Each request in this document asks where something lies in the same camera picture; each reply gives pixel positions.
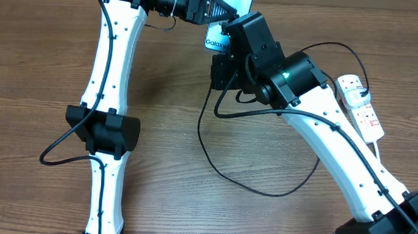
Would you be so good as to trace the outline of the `blue Galaxy smartphone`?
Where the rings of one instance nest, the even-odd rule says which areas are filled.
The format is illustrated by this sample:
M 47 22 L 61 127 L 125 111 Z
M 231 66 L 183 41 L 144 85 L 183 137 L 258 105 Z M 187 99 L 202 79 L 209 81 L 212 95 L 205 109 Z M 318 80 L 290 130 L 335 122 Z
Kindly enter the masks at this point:
M 216 21 L 208 25 L 205 36 L 205 48 L 217 52 L 228 53 L 230 50 L 230 38 L 222 28 L 235 18 L 249 13 L 253 0 L 223 0 L 236 10 L 227 20 Z

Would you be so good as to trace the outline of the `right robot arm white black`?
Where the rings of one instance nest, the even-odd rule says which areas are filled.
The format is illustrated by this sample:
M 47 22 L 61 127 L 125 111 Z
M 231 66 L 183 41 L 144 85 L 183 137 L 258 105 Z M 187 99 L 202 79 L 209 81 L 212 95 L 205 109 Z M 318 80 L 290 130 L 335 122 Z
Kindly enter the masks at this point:
M 308 142 L 352 214 L 331 234 L 418 234 L 418 191 L 368 149 L 315 62 L 301 51 L 284 55 L 259 12 L 230 15 L 222 33 L 230 50 L 213 58 L 213 89 L 254 95 L 263 113 L 283 117 Z

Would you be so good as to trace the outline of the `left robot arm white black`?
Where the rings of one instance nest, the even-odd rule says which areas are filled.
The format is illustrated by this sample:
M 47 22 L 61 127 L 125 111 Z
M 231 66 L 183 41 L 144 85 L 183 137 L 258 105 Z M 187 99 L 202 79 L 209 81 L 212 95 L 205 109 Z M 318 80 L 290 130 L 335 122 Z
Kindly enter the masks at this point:
M 121 209 L 124 173 L 141 123 L 127 114 L 135 47 L 151 11 L 196 24 L 237 16 L 225 0 L 99 0 L 99 44 L 90 82 L 66 120 L 85 143 L 91 163 L 91 212 L 83 234 L 124 234 Z

